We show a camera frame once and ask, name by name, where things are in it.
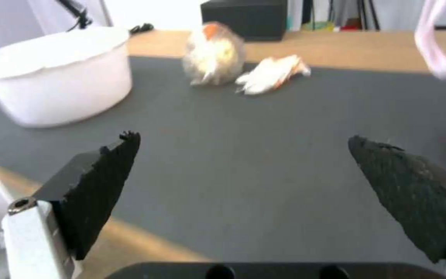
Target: white plastic bowl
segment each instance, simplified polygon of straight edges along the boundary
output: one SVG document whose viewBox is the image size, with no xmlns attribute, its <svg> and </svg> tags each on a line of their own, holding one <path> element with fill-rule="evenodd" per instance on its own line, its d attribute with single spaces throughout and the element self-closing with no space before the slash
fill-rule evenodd
<svg viewBox="0 0 446 279">
<path fill-rule="evenodd" d="M 0 48 L 0 108 L 25 127 L 101 113 L 132 88 L 128 31 L 94 27 Z"/>
</svg>

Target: wooden table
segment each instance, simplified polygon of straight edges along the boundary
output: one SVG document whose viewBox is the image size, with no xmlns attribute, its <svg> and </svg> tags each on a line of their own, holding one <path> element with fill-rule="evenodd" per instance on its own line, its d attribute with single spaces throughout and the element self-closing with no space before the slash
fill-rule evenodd
<svg viewBox="0 0 446 279">
<path fill-rule="evenodd" d="M 188 32 L 153 31 L 130 39 L 131 55 L 180 57 Z M 446 51 L 446 32 L 437 39 Z M 297 54 L 313 66 L 376 71 L 427 72 L 411 33 L 296 32 L 279 43 L 249 43 L 249 61 Z M 39 187 L 36 182 L 0 168 L 0 180 L 25 194 Z M 141 228 L 110 218 L 84 261 L 80 278 L 102 278 L 126 265 L 141 261 L 207 261 L 195 252 L 161 239 Z"/>
</svg>

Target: gray table mat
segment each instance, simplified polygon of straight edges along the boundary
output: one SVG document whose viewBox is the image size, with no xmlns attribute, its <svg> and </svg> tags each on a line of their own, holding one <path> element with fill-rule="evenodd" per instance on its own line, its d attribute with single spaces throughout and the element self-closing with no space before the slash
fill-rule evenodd
<svg viewBox="0 0 446 279">
<path fill-rule="evenodd" d="M 179 60 L 132 58 L 134 88 L 94 118 L 25 129 L 0 111 L 0 166 L 45 182 L 74 154 L 141 132 L 113 215 L 225 261 L 432 267 L 347 150 L 355 134 L 446 168 L 446 81 L 314 68 L 261 97 L 192 88 Z"/>
</svg>

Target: screw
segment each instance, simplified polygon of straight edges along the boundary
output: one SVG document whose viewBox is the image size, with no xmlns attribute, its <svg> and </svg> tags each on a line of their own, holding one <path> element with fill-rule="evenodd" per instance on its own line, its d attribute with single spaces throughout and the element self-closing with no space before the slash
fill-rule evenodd
<svg viewBox="0 0 446 279">
<path fill-rule="evenodd" d="M 22 211 L 33 208 L 36 205 L 37 205 L 37 201 L 32 196 L 28 196 L 26 198 L 20 198 L 19 200 L 16 200 L 13 203 L 11 203 L 11 205 L 9 205 L 8 214 L 10 216 L 15 215 Z"/>
</svg>

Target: black box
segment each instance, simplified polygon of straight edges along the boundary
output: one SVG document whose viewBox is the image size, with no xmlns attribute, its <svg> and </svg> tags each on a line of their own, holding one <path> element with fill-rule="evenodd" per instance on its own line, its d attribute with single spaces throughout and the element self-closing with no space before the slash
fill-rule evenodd
<svg viewBox="0 0 446 279">
<path fill-rule="evenodd" d="M 218 21 L 246 41 L 280 41 L 286 30 L 287 0 L 210 0 L 202 21 Z"/>
</svg>

